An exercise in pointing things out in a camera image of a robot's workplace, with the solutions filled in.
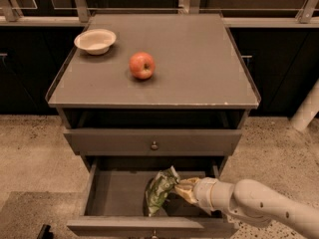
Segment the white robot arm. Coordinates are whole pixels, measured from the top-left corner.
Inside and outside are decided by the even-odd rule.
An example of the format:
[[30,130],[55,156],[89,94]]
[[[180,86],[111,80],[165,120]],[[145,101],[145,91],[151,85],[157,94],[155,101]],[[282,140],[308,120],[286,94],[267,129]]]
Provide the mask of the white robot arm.
[[319,210],[296,202],[251,179],[235,184],[216,178],[189,178],[174,187],[188,203],[206,213],[221,211],[252,226],[276,220],[307,239],[319,239]]

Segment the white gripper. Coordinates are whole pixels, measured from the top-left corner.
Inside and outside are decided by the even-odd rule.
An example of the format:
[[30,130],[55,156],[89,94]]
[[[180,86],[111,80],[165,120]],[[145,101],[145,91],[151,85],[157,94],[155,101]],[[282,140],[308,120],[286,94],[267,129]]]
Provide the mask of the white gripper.
[[211,192],[217,180],[215,178],[192,177],[183,179],[174,187],[175,192],[189,204],[195,204],[205,213],[214,211]]

